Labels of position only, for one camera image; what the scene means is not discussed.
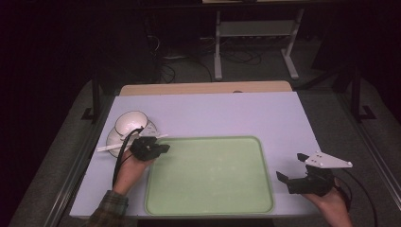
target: person's arm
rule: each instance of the person's arm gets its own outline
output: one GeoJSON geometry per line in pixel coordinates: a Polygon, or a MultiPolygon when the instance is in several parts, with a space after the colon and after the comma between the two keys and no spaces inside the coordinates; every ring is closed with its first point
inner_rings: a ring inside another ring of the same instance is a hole
{"type": "Polygon", "coordinates": [[[303,194],[312,201],[322,213],[327,223],[332,227],[352,227],[352,221],[348,215],[345,201],[340,192],[333,187],[330,192],[320,197],[315,194],[303,194]]]}
{"type": "Polygon", "coordinates": [[[141,178],[145,169],[153,163],[139,161],[130,151],[123,154],[125,160],[118,171],[113,190],[106,192],[98,208],[90,216],[87,226],[123,226],[128,207],[127,193],[141,178]]]}

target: tray rim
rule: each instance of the tray rim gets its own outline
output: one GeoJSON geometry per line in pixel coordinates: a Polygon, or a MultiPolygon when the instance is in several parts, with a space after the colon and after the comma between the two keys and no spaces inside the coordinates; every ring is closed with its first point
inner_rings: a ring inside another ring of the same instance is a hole
{"type": "Polygon", "coordinates": [[[271,186],[271,180],[270,180],[270,174],[269,174],[269,169],[268,169],[268,164],[265,159],[265,153],[263,152],[263,147],[260,142],[260,140],[254,136],[254,135],[233,135],[233,136],[199,136],[199,137],[165,137],[159,139],[156,143],[159,144],[163,141],[168,141],[168,140],[204,140],[204,139],[235,139],[235,138],[249,138],[253,139],[256,141],[260,148],[260,155],[262,156],[262,163],[263,167],[265,170],[265,175],[266,175],[266,183],[268,185],[268,190],[270,191],[269,197],[271,200],[271,206],[266,212],[237,212],[237,213],[201,213],[201,214],[153,214],[148,210],[148,191],[149,191],[149,182],[151,179],[151,174],[152,174],[152,169],[153,165],[150,166],[149,169],[149,175],[148,175],[148,183],[147,183],[147,189],[146,189],[146,195],[145,195],[145,211],[148,215],[150,216],[160,216],[160,217],[202,217],[202,216],[244,216],[244,215],[266,215],[270,213],[274,206],[275,206],[275,200],[272,192],[272,186],[271,186]]]}

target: table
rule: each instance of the table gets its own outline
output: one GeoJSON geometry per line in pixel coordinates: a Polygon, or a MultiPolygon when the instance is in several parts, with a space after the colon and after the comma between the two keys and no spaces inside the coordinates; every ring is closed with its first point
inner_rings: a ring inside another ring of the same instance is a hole
{"type": "MultiPolygon", "coordinates": [[[[286,82],[127,86],[114,100],[97,147],[106,145],[108,133],[118,116],[134,110],[147,114],[161,134],[167,133],[171,137],[252,135],[260,140],[275,206],[267,214],[234,218],[277,218],[319,213],[300,195],[290,195],[286,185],[275,176],[275,171],[280,171],[290,178],[304,177],[305,165],[297,160],[296,153],[311,154],[320,150],[302,104],[286,82]],[[247,116],[246,122],[233,124],[243,122],[243,116],[247,116]]],[[[88,218],[95,211],[106,190],[112,188],[115,160],[108,152],[94,153],[71,216],[88,218]]],[[[131,202],[128,217],[157,218],[148,215],[144,208],[147,178],[148,171],[128,195],[131,202]]]]}

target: metal stand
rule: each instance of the metal stand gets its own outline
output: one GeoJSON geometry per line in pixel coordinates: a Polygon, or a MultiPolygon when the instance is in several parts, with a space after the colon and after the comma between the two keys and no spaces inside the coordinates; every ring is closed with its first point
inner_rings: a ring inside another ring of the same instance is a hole
{"type": "Polygon", "coordinates": [[[216,52],[215,52],[215,80],[221,81],[221,59],[220,59],[220,11],[216,19],[216,52]]]}
{"type": "Polygon", "coordinates": [[[298,11],[297,18],[294,21],[294,25],[292,26],[291,34],[289,35],[289,44],[287,46],[287,49],[281,50],[281,54],[283,55],[284,61],[286,62],[286,66],[289,71],[289,75],[291,76],[292,79],[299,78],[290,54],[292,47],[294,46],[295,39],[297,38],[298,29],[301,25],[301,20],[303,15],[304,15],[304,9],[300,9],[298,11]]]}
{"type": "Polygon", "coordinates": [[[92,120],[92,124],[95,124],[100,116],[100,90],[96,72],[94,72],[92,76],[92,105],[93,108],[86,108],[81,119],[92,120]]]}
{"type": "Polygon", "coordinates": [[[351,114],[355,118],[355,120],[360,123],[363,119],[375,119],[374,113],[368,106],[362,106],[362,109],[365,111],[365,114],[360,114],[359,106],[360,106],[360,72],[355,67],[353,63],[342,64],[323,75],[319,76],[311,80],[310,82],[301,85],[299,87],[294,88],[294,90],[307,90],[312,88],[316,84],[329,79],[332,76],[339,75],[333,83],[333,91],[337,93],[344,93],[347,90],[347,87],[350,83],[352,83],[351,87],[351,114]]]}

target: controller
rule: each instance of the controller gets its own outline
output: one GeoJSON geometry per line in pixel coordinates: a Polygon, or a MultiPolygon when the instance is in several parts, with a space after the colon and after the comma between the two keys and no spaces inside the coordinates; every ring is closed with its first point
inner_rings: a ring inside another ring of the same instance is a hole
{"type": "Polygon", "coordinates": [[[130,152],[141,161],[152,160],[162,153],[167,153],[170,145],[158,145],[155,144],[156,141],[156,137],[139,137],[132,142],[130,152]]]}
{"type": "MultiPolygon", "coordinates": [[[[298,160],[304,162],[309,156],[298,153],[298,160]]],[[[276,172],[277,179],[285,183],[289,194],[316,194],[324,196],[335,186],[334,175],[330,168],[318,168],[306,166],[306,177],[300,179],[289,179],[286,175],[276,172]]]]}

